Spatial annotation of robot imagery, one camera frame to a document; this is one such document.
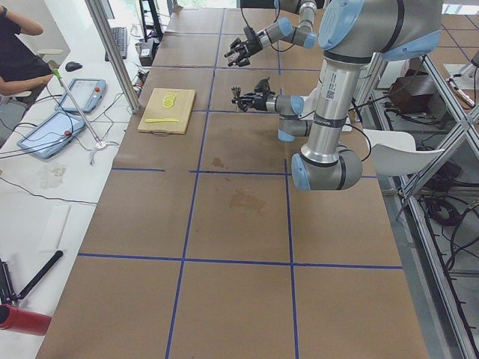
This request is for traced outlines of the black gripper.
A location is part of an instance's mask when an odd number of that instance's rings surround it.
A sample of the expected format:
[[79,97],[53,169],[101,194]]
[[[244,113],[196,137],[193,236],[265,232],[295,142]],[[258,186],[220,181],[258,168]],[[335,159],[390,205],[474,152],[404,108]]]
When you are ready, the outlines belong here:
[[255,32],[253,29],[244,29],[246,41],[242,41],[237,37],[230,45],[229,51],[224,54],[225,58],[228,58],[228,66],[233,67],[245,67],[250,64],[249,57],[260,52],[265,48],[264,37],[266,36],[266,30],[263,29],[259,32]]
[[247,112],[250,108],[258,111],[277,111],[276,100],[275,92],[247,93],[245,96],[234,97],[231,102],[238,104],[238,109],[243,112]]

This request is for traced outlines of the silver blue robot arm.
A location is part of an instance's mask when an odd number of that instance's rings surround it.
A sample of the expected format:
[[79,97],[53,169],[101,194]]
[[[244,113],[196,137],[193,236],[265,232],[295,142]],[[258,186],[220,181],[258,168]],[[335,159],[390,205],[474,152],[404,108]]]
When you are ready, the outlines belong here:
[[241,1],[240,9],[263,8],[276,10],[275,21],[261,31],[249,23],[243,28],[246,39],[235,39],[225,54],[228,66],[245,67],[250,57],[273,46],[278,41],[310,49],[317,40],[314,21],[317,11],[327,6],[326,1]]
[[307,137],[293,155],[291,171],[298,189],[341,190],[355,185],[361,159],[340,143],[361,69],[374,54],[384,61],[417,58],[439,44],[440,1],[242,1],[244,8],[275,8],[299,16],[299,24],[278,18],[262,31],[244,29],[246,40],[235,40],[227,54],[230,65],[243,67],[252,55],[283,40],[323,50],[317,87],[307,98],[274,93],[261,80],[252,93],[234,88],[233,103],[279,114],[278,136],[292,141]]

